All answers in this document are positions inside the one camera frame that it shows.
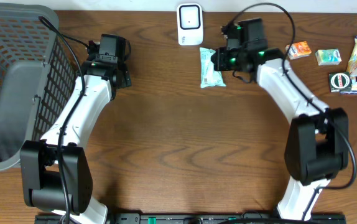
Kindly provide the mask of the teal wet wipes pack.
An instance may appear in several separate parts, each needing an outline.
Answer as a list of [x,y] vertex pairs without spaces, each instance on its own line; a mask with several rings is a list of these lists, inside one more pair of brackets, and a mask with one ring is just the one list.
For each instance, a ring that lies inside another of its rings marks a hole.
[[206,49],[203,47],[200,50],[200,63],[201,63],[201,83],[200,88],[222,86],[226,87],[223,81],[221,72],[215,71],[214,63],[211,61],[211,56],[216,53],[213,49]]

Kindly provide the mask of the orange tissue pack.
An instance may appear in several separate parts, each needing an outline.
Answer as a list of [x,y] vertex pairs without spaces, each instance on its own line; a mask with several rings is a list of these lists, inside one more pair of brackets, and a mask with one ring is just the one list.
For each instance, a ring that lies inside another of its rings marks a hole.
[[291,60],[308,57],[312,53],[307,41],[296,42],[291,46],[287,45],[285,49],[289,51],[288,56]]

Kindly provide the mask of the teal tissue pack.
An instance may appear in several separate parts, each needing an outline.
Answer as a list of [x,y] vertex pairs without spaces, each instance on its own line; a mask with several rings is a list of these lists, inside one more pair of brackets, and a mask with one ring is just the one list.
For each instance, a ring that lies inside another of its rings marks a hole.
[[315,56],[319,66],[341,63],[341,55],[338,49],[317,50]]

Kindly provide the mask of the dark green round-label box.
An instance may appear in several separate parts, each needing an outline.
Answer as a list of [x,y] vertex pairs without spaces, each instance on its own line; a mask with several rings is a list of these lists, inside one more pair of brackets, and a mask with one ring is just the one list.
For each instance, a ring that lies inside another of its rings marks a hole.
[[328,78],[332,93],[348,91],[352,88],[352,81],[348,72],[330,73]]

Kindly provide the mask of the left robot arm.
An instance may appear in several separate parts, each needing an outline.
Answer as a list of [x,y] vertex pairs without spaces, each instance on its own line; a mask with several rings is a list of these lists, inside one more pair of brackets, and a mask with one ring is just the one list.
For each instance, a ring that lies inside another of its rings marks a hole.
[[38,141],[20,150],[24,202],[61,216],[60,223],[106,223],[108,208],[93,196],[85,148],[98,116],[118,89],[131,86],[126,61],[131,44],[102,34],[89,42],[88,58],[57,120]]

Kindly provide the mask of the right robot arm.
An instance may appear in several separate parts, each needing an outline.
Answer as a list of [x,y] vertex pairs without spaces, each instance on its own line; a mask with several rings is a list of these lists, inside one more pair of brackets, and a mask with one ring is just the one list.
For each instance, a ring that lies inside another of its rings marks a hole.
[[323,189],[348,165],[348,117],[319,100],[292,70],[286,55],[270,49],[262,19],[221,28],[226,46],[211,61],[216,71],[246,72],[275,101],[289,122],[284,160],[290,179],[276,213],[286,220],[311,220]]

